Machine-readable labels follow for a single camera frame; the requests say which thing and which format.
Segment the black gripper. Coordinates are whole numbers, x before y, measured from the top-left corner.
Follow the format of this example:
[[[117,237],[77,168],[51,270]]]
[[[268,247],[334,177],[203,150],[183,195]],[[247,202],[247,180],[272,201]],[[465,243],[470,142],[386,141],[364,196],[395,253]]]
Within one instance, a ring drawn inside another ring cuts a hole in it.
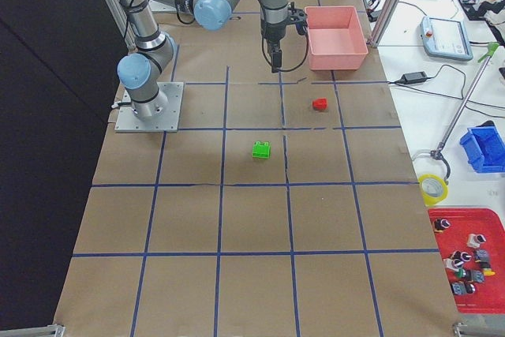
[[[261,34],[267,42],[267,55],[272,73],[282,69],[282,50],[280,41],[286,35],[288,21],[287,5],[279,9],[261,6]]]

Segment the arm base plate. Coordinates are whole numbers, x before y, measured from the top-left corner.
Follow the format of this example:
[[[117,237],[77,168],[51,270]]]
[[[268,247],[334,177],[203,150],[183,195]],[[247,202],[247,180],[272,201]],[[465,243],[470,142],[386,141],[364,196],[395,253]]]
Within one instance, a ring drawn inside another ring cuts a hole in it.
[[[118,133],[176,133],[181,113],[184,82],[159,82],[159,94],[150,103],[134,103],[125,90],[115,131]]]

